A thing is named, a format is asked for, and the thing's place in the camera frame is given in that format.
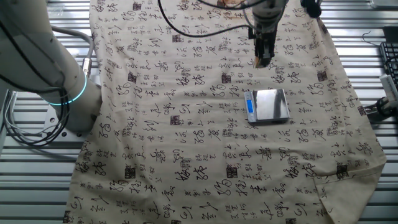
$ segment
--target metal bracket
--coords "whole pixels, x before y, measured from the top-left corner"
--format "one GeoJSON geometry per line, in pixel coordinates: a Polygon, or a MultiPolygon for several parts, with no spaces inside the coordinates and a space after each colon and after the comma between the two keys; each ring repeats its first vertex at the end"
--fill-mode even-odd
{"type": "MultiPolygon", "coordinates": [[[[58,123],[57,112],[49,106],[47,110],[47,114],[45,116],[44,121],[44,129],[51,127],[58,123]]],[[[62,133],[54,140],[54,142],[84,142],[86,140],[88,133],[74,133],[72,131],[67,130],[66,128],[62,131],[62,133]]]]}

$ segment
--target keyboard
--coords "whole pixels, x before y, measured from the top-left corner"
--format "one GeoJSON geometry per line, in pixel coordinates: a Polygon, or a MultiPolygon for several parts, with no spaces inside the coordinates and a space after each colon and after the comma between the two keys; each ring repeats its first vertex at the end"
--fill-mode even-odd
{"type": "MultiPolygon", "coordinates": [[[[382,56],[383,63],[385,63],[389,58],[398,57],[398,43],[381,43],[380,52],[382,56]]],[[[386,73],[391,75],[393,79],[398,78],[398,58],[392,59],[391,62],[387,64],[386,73]]]]}
{"type": "MultiPolygon", "coordinates": [[[[383,42],[380,44],[383,64],[392,57],[398,57],[398,43],[383,42]]],[[[398,106],[398,58],[392,59],[384,66],[386,75],[380,77],[386,96],[391,106],[398,106]]]]}

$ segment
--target metal grid table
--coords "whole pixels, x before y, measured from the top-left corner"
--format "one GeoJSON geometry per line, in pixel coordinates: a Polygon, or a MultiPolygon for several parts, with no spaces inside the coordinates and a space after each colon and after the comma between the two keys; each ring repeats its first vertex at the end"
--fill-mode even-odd
{"type": "MultiPolygon", "coordinates": [[[[90,35],[89,8],[90,0],[49,1],[50,21],[55,26],[90,35]]],[[[385,41],[382,27],[398,24],[398,12],[374,10],[367,0],[324,0],[322,9],[321,18],[362,104],[375,103],[385,96],[379,81],[384,70],[378,47],[363,42],[362,35],[371,31],[365,36],[367,41],[377,44],[385,41]]],[[[88,44],[68,35],[55,35],[82,63],[88,44]]],[[[93,57],[91,79],[98,81],[98,64],[93,57]]],[[[14,110],[16,121],[30,132],[41,131],[47,108],[48,104],[37,95],[20,93],[14,110]]],[[[360,224],[398,224],[397,123],[390,118],[372,124],[387,155],[387,164],[360,224]]],[[[0,223],[61,224],[80,148],[81,143],[71,142],[36,151],[5,137],[0,157],[0,223]]]]}

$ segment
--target glowing blue ring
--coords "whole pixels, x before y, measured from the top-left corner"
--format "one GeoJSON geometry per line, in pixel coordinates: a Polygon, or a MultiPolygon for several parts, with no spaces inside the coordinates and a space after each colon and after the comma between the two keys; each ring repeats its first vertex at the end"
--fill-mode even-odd
{"type": "MultiPolygon", "coordinates": [[[[77,100],[83,94],[83,92],[85,91],[86,86],[87,86],[87,76],[85,75],[85,85],[83,86],[83,89],[81,90],[79,95],[77,95],[76,97],[74,97],[74,99],[68,101],[67,103],[71,103],[71,102],[77,100]]],[[[50,103],[50,102],[48,102],[48,103],[51,104],[51,105],[55,105],[55,106],[61,106],[62,105],[62,103],[50,103]]]]}

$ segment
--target beige fabric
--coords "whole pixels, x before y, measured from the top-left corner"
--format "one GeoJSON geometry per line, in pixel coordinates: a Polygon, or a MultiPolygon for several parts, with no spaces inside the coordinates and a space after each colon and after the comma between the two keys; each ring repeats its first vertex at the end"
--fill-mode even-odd
{"type": "MultiPolygon", "coordinates": [[[[195,1],[164,5],[191,34],[244,23],[195,1]]],[[[299,1],[263,69],[246,28],[174,36],[148,0],[91,0],[90,13],[103,105],[64,223],[356,223],[386,157],[327,29],[299,1]],[[291,119],[252,127],[243,91],[268,88],[285,90],[291,119]]]]}

